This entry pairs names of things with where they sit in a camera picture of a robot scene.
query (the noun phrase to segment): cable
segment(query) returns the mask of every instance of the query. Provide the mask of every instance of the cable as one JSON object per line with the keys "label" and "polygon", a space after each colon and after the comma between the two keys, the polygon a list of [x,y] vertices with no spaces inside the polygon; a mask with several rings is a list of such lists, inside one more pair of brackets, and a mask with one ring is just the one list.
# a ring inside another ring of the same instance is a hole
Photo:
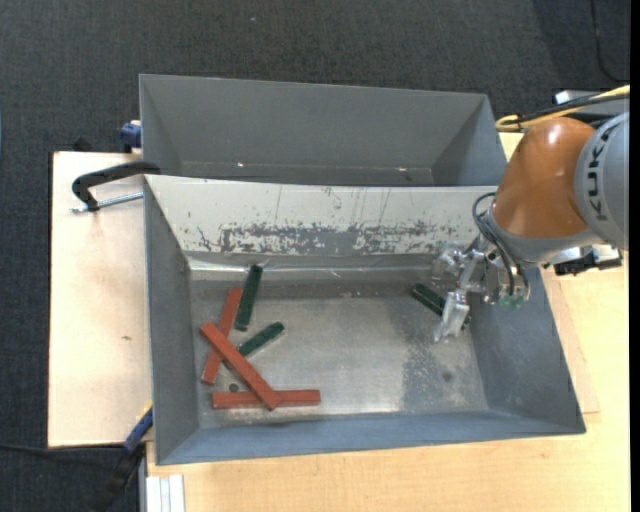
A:
{"label": "cable", "polygon": [[615,76],[613,76],[609,70],[607,69],[607,67],[604,65],[604,59],[602,58],[602,46],[600,44],[600,27],[598,26],[598,21],[597,21],[597,17],[596,17],[596,2],[595,0],[591,0],[590,1],[591,4],[591,23],[593,25],[593,34],[596,40],[596,59],[598,61],[598,67],[600,68],[600,71],[602,71],[602,74],[604,76],[606,76],[609,80],[613,81],[613,82],[629,82],[628,78],[625,79],[619,79],[616,78]]}
{"label": "cable", "polygon": [[107,487],[93,501],[90,512],[105,512],[116,500],[120,492],[131,481],[136,468],[144,457],[144,444],[138,444],[132,452],[123,452],[116,464],[113,475],[107,482]]}
{"label": "cable", "polygon": [[504,116],[496,121],[495,127],[498,131],[520,131],[524,128],[530,128],[536,124],[540,124],[543,121],[565,116],[590,105],[629,98],[630,95],[631,86],[624,85],[593,96],[577,98],[562,105],[534,112],[533,114],[512,114]]}

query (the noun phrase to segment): black cable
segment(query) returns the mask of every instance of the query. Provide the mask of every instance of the black cable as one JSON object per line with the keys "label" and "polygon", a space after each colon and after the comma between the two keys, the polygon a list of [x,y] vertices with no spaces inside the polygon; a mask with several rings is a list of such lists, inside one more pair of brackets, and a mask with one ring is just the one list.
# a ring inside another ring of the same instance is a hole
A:
{"label": "black cable", "polygon": [[502,258],[502,262],[505,269],[507,270],[507,276],[509,278],[509,295],[513,296],[515,292],[515,278],[513,277],[513,271],[511,270],[511,263],[513,262],[517,265],[517,263],[515,263],[515,258],[513,258],[508,253],[506,248],[498,240],[498,237],[493,232],[489,224],[484,221],[483,217],[486,215],[486,212],[482,215],[478,214],[478,204],[480,204],[480,202],[484,199],[487,199],[488,197],[494,197],[495,195],[495,192],[487,192],[486,194],[483,194],[479,198],[477,198],[471,208],[471,215],[473,216],[473,220],[478,226],[480,233],[482,233],[482,235],[498,249],[498,253],[500,254],[500,258]]}
{"label": "black cable", "polygon": [[105,512],[118,497],[120,492],[131,481],[135,470],[144,457],[145,446],[143,443],[137,445],[133,452],[124,452],[113,475],[107,482],[107,487],[91,504],[90,512]]}
{"label": "black cable", "polygon": [[86,446],[84,448],[80,448],[80,447],[56,448],[51,450],[47,448],[36,448],[34,446],[0,443],[0,451],[24,453],[27,455],[32,455],[34,457],[40,457],[43,459],[60,462],[60,463],[82,464],[85,466],[95,466],[100,468],[104,468],[106,465],[96,464],[91,461],[82,460],[74,455],[86,454],[86,453],[98,452],[98,451],[113,452],[114,450],[122,450],[122,447],[120,446]]}
{"label": "black cable", "polygon": [[602,72],[602,74],[605,75],[609,80],[612,80],[613,82],[618,82],[618,83],[629,82],[628,78],[621,80],[613,76],[609,72],[607,67],[604,65],[604,59],[602,58],[602,48],[601,48],[602,45],[600,44],[600,27],[598,26],[598,21],[597,21],[598,18],[596,16],[595,0],[591,0],[590,4],[591,4],[591,23],[593,24],[593,33],[596,40],[596,60],[598,61],[598,67],[600,68],[600,71]]}

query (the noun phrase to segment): plywood surface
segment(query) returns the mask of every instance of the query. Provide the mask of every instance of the plywood surface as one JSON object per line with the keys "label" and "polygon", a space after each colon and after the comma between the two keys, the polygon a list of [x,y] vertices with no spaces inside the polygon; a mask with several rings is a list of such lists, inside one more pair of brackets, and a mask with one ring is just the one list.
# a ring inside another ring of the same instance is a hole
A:
{"label": "plywood surface", "polygon": [[[60,152],[53,160],[49,446],[122,442],[151,399],[142,201],[74,214],[73,180],[131,155]],[[98,199],[140,179],[96,187]]]}

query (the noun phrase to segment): gray carpet floor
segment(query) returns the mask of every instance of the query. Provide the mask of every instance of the gray carpet floor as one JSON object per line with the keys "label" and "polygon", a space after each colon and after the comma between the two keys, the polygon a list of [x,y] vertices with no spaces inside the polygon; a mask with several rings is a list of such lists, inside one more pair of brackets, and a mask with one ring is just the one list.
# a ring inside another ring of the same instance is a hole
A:
{"label": "gray carpet floor", "polygon": [[[558,89],[628,80],[630,10],[630,0],[0,0],[0,511],[87,510],[118,457],[16,446],[46,446],[49,154],[80,137],[121,150],[139,73],[482,92],[500,116],[549,107]],[[136,509],[135,483],[113,510]]]}

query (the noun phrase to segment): red wooden bar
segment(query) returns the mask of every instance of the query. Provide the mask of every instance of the red wooden bar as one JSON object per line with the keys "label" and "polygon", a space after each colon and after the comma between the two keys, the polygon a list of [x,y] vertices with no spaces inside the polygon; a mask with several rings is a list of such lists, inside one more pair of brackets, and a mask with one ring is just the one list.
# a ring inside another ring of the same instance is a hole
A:
{"label": "red wooden bar", "polygon": [[[277,391],[277,393],[281,399],[278,407],[318,405],[320,403],[320,391],[317,389],[292,389]],[[214,409],[230,409],[232,407],[252,407],[262,404],[253,393],[240,391],[237,393],[214,393],[211,396],[211,405]]]}
{"label": "red wooden bar", "polygon": [[224,333],[220,332],[220,329],[209,322],[200,327],[200,332],[211,342],[218,355],[227,362],[262,403],[270,410],[278,407],[282,401],[280,395],[269,386],[267,381],[251,366],[251,363],[238,352],[238,349],[234,347]]}
{"label": "red wooden bar", "polygon": [[[229,336],[229,333],[231,332],[231,327],[233,326],[233,321],[236,317],[236,313],[238,312],[238,305],[240,304],[241,298],[242,288],[229,289],[229,292],[227,293],[227,301],[224,303],[222,315],[218,322],[218,329],[220,329],[225,336]],[[221,362],[222,359],[220,359],[218,353],[212,348],[209,352],[209,356],[207,357],[207,362],[204,365],[204,371],[202,372],[200,381],[204,384],[212,385],[216,381],[216,376],[218,375]]]}

